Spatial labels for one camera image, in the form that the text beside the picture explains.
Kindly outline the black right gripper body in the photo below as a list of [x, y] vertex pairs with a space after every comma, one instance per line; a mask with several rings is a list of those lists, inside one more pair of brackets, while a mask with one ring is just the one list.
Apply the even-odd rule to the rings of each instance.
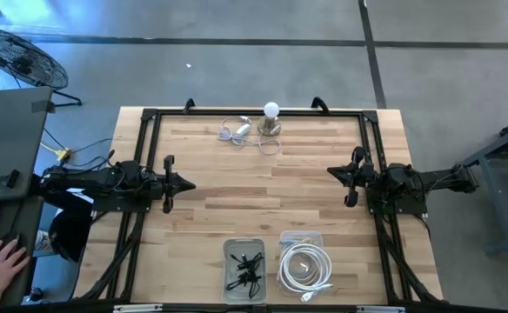
[[347, 195], [344, 199], [344, 204], [352, 208], [358, 203], [357, 187], [365, 187], [367, 183], [371, 182], [374, 177], [374, 167], [372, 163], [362, 163], [364, 159], [365, 149], [357, 146], [351, 154], [351, 162], [353, 165], [352, 186], [348, 189]]

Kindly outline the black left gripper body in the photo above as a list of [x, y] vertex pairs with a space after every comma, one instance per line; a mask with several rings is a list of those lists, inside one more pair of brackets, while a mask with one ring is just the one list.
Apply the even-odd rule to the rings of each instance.
[[164, 174], [150, 186], [150, 199], [151, 200], [164, 200], [163, 213], [170, 213], [173, 209], [173, 173], [172, 165], [175, 162], [173, 155], [168, 155], [164, 158]]

